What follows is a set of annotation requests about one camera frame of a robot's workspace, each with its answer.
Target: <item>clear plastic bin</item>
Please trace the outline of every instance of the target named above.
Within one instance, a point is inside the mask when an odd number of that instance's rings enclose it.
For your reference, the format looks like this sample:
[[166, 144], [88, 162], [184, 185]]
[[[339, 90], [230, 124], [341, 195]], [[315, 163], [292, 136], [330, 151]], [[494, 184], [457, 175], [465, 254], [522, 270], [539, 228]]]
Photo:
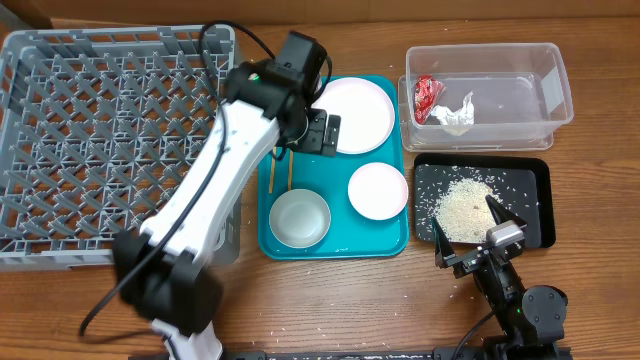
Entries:
[[[432, 116], [424, 125], [415, 121], [415, 84], [427, 74], [445, 84], [437, 104], [452, 111], [473, 91], [473, 125], [443, 126]], [[553, 131], [573, 119], [567, 73], [551, 43], [413, 47], [398, 104], [408, 151], [544, 150]], [[452, 129], [468, 131], [456, 136], [446, 131]]]

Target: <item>red packet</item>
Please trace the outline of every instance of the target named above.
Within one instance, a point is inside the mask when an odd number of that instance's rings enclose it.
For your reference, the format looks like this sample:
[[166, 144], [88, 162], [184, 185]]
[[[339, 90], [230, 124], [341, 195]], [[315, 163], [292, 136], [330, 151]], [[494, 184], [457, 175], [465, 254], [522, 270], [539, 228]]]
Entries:
[[424, 125], [429, 113], [440, 93], [444, 91], [444, 84], [434, 79], [431, 75], [422, 75], [416, 83], [416, 122]]

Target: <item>white tissue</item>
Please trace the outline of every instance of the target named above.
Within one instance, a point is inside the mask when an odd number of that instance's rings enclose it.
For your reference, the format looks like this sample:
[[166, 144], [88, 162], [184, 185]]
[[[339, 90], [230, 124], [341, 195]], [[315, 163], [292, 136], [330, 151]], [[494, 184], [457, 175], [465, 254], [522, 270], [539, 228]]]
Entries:
[[[446, 106], [436, 105], [433, 107], [429, 115], [435, 116], [441, 125], [448, 126], [461, 126], [461, 125], [473, 125], [473, 104], [471, 103], [471, 96], [473, 91], [468, 93], [462, 100], [462, 108], [453, 112]], [[469, 128], [445, 128], [444, 131], [451, 135], [460, 136]]]

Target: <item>round plate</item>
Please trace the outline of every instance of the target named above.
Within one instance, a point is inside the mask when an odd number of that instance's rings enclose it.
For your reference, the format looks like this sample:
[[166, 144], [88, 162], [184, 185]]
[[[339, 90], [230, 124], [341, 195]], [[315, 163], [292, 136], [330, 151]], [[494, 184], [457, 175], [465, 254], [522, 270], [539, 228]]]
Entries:
[[388, 164], [363, 165], [349, 180], [351, 205], [368, 219], [390, 219], [404, 209], [408, 199], [407, 180]]
[[331, 212], [324, 199], [311, 190], [282, 194], [271, 207], [271, 232], [286, 246], [302, 249], [317, 244], [329, 231]]
[[343, 154], [363, 154], [382, 145], [396, 118], [393, 103], [384, 90], [371, 81], [353, 77], [327, 84], [313, 107], [341, 117], [338, 152]]

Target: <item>blue tray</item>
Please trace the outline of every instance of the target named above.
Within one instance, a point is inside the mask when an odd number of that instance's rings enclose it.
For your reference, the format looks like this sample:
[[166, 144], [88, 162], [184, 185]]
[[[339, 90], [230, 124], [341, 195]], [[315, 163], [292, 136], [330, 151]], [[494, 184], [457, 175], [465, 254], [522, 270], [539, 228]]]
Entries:
[[385, 220], [369, 220], [360, 215], [349, 202], [347, 186], [351, 175], [362, 165], [383, 162], [404, 174], [402, 139], [398, 118], [396, 89], [391, 81], [379, 75], [361, 75], [380, 86], [389, 95], [396, 109], [396, 123], [382, 146], [361, 155], [338, 154], [335, 158], [296, 153], [293, 163], [294, 189], [309, 189], [322, 196], [331, 210], [331, 226], [317, 245], [307, 249], [292, 249], [273, 236], [269, 227], [269, 211], [276, 199], [287, 191], [289, 154], [276, 163], [273, 193], [269, 194], [271, 157], [258, 166], [258, 242], [265, 254], [275, 260], [344, 259], [393, 256], [409, 241], [407, 207], [397, 216]]

